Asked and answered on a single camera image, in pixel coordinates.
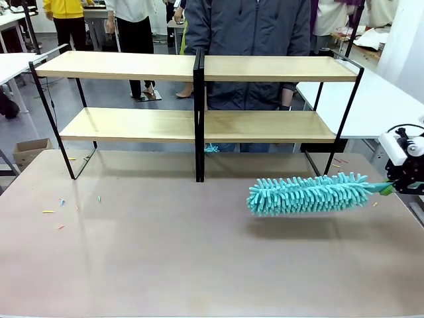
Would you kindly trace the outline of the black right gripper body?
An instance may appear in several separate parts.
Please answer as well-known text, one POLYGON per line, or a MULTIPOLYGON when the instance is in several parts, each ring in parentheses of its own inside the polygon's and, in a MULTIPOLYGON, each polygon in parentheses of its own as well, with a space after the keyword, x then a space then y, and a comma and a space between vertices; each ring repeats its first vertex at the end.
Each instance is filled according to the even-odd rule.
POLYGON ((424 195, 424 155, 409 156, 401 166, 391 160, 386 164, 387 179, 401 194, 424 195))

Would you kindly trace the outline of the white side table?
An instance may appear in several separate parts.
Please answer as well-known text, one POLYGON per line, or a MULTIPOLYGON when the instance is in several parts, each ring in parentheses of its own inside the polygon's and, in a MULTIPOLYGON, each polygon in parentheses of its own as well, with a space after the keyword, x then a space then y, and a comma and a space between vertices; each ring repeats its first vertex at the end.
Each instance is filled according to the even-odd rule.
POLYGON ((47 54, 5 53, 0 54, 0 85, 29 69, 30 62, 37 62, 47 54))
MULTIPOLYGON (((317 113, 333 133, 339 130, 353 87, 352 82, 323 85, 317 113)), ((424 104, 374 72, 365 70, 341 137, 378 138, 395 125, 418 125, 423 115, 424 104)))

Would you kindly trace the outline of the cluttered wooden background table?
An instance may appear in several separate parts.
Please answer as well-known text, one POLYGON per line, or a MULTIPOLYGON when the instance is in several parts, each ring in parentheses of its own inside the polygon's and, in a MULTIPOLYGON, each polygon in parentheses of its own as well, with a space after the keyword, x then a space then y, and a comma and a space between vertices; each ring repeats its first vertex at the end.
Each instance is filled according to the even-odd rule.
MULTIPOLYGON (((358 53, 364 57, 379 61, 391 31, 391 27, 386 26, 384 28, 367 29, 365 26, 360 26, 358 30, 359 34, 357 34, 356 38, 353 40, 349 56, 353 57, 354 53, 358 53)), ((351 33, 352 29, 346 27, 337 28, 335 32, 331 33, 335 42, 339 43, 340 52, 346 53, 351 33)))

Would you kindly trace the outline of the black stand pole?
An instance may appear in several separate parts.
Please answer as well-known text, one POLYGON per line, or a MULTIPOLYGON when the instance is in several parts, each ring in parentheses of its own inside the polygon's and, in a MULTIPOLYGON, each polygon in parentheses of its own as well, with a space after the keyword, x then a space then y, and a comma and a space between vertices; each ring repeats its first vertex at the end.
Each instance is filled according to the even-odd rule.
POLYGON ((350 34, 350 39, 349 39, 348 46, 345 52, 345 56, 347 58, 350 56, 350 51, 354 44, 354 39, 356 38, 356 33, 358 30, 362 12, 365 7, 365 2, 366 0, 346 0, 347 5, 353 6, 353 13, 349 15, 349 25, 352 28, 352 32, 350 34))
POLYGON ((30 34, 30 39, 31 39, 31 42, 32 42, 32 47, 33 47, 35 53, 37 55, 40 55, 41 52, 40 52, 40 48, 39 48, 39 45, 38 45, 38 41, 36 39, 34 28, 33 28, 33 25, 32 25, 30 11, 29 11, 29 8, 28 8, 28 5, 27 5, 27 0, 22 0, 22 5, 23 5, 24 13, 25 13, 27 28, 28 28, 28 31, 29 31, 29 34, 30 34))

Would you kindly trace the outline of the person in purple and white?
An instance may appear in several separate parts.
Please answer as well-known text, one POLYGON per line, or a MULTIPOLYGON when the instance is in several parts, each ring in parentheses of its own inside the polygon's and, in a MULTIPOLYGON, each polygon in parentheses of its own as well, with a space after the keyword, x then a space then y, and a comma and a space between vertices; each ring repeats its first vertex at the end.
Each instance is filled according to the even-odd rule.
POLYGON ((331 33, 347 24, 350 0, 311 0, 311 55, 327 46, 331 33))

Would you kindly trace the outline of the person in grey jacket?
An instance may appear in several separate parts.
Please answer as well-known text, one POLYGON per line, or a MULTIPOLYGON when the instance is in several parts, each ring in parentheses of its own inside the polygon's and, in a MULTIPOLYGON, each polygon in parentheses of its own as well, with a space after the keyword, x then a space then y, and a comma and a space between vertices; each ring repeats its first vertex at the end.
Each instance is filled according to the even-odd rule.
MULTIPOLYGON (((311 0, 187 0, 185 53, 308 56, 311 0)), ((209 82, 207 106, 220 111, 280 111, 294 83, 209 82)))

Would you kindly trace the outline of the beige shoe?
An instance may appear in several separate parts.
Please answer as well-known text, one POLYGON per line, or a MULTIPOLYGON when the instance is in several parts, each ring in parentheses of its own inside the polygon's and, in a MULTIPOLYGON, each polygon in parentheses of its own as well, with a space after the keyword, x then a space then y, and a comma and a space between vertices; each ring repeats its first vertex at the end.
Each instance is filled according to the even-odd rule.
POLYGON ((189 82, 185 84, 184 88, 180 92, 176 93, 176 96, 178 98, 185 99, 190 97, 192 93, 193 93, 193 84, 189 82))

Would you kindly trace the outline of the person white shirt black trousers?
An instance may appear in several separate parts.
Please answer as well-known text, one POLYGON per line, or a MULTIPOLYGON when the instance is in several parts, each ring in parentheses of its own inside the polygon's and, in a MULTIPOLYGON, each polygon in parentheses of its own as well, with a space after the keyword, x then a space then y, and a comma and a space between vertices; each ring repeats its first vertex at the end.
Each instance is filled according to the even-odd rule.
POLYGON ((153 54, 154 43, 149 12, 151 0, 105 0, 107 31, 118 32, 121 52, 153 54))

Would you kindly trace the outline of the grey background table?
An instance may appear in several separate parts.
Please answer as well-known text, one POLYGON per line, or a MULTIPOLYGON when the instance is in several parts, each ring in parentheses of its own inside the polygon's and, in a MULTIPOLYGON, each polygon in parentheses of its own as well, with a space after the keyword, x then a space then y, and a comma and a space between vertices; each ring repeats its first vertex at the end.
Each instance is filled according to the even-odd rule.
POLYGON ((107 28, 108 13, 105 6, 87 6, 83 8, 85 23, 95 51, 120 52, 117 34, 107 28))

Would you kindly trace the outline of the cardboard box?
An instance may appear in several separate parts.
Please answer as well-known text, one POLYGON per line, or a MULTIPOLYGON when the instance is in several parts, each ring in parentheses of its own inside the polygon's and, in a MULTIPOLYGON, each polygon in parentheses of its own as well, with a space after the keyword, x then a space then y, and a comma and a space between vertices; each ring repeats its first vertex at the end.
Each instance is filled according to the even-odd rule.
POLYGON ((20 142, 15 146, 13 158, 19 171, 23 172, 41 152, 50 149, 53 147, 49 138, 20 142))

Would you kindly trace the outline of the person in yellow jacket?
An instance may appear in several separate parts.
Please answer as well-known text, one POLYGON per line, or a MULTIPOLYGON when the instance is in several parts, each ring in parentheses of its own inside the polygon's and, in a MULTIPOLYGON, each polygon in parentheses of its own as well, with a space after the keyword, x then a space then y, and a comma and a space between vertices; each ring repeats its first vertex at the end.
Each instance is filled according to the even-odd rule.
POLYGON ((86 31, 81 0, 43 0, 48 20, 54 22, 58 45, 70 44, 76 50, 85 50, 86 31))

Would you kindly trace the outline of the aluminium rail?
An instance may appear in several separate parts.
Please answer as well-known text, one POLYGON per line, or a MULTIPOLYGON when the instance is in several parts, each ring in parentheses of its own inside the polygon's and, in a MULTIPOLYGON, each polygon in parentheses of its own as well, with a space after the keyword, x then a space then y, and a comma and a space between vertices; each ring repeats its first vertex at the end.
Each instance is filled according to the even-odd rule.
POLYGON ((415 218, 424 228, 424 198, 421 196, 413 196, 408 205, 415 218))

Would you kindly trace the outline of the wood shelf rack black frame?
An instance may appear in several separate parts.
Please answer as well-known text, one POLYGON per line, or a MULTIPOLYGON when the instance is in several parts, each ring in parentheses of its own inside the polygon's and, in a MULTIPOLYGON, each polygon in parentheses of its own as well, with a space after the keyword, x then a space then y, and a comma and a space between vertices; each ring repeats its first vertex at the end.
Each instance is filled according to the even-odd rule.
POLYGON ((71 179, 73 171, 66 152, 66 141, 88 141, 97 146, 107 142, 192 143, 195 146, 195 179, 205 179, 205 56, 84 52, 70 50, 48 60, 45 56, 28 66, 46 111, 55 139, 71 179), (73 78, 83 109, 62 129, 51 111, 40 79, 73 78), (92 80, 190 81, 194 84, 193 110, 123 109, 88 107, 81 84, 92 80))
POLYGON ((210 143, 329 143, 332 164, 364 67, 332 51, 329 56, 207 56, 195 55, 193 65, 195 179, 205 180, 204 145, 210 143), (352 82, 354 84, 336 133, 312 111, 205 111, 207 82, 352 82))

